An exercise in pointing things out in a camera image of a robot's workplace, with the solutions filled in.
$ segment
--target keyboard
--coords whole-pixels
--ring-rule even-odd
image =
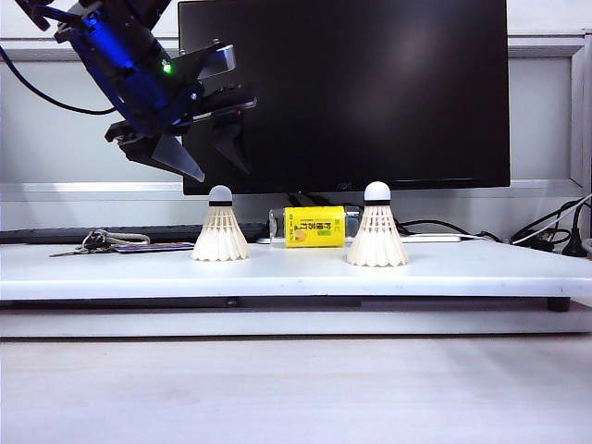
[[[240,230],[247,242],[256,243],[258,239],[268,238],[267,224],[260,222],[240,223]],[[170,225],[150,227],[94,227],[94,228],[33,228],[0,231],[0,244],[80,244],[95,229],[105,229],[111,233],[140,233],[150,238],[152,243],[195,242],[202,231],[201,225]]]

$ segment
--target clear plastic container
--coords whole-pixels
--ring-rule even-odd
[[[358,232],[362,220],[362,209],[359,206],[343,205],[345,218],[345,241],[351,242]],[[269,210],[269,238],[272,243],[286,241],[286,208]]]

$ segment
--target green led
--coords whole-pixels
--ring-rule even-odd
[[[172,74],[173,66],[170,63],[165,63],[163,64],[163,71],[165,71],[166,74]]]

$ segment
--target black rubber foot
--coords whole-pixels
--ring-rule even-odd
[[[565,313],[570,311],[571,298],[547,298],[547,309],[551,312]]]

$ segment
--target white cable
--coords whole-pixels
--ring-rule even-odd
[[[536,236],[538,233],[542,233],[547,228],[552,227],[553,225],[555,225],[556,223],[558,223],[560,220],[564,219],[565,217],[567,217],[571,213],[573,213],[580,205],[583,205],[588,199],[590,199],[590,197],[592,197],[592,193],[588,194],[584,199],[578,201],[578,203],[575,204],[574,206],[572,206],[569,210],[566,210],[565,213],[563,214],[563,216],[558,217],[557,219],[553,219],[552,222],[550,222],[549,224],[547,224],[545,227],[543,227],[543,228],[535,231],[534,233],[529,234],[528,236],[524,236],[523,238],[521,238],[519,240],[515,240],[514,242],[512,242],[512,245],[515,245],[517,243],[521,243],[521,242],[527,241],[530,238]]]
[[[473,236],[471,234],[461,234],[461,233],[419,233],[419,234],[411,234],[408,237],[410,238],[449,238],[450,236],[456,236],[457,238],[463,239],[478,239],[481,241],[492,241],[495,242],[493,239],[488,238],[486,236]]]
[[[582,248],[589,253],[592,253],[592,239],[582,240]]]

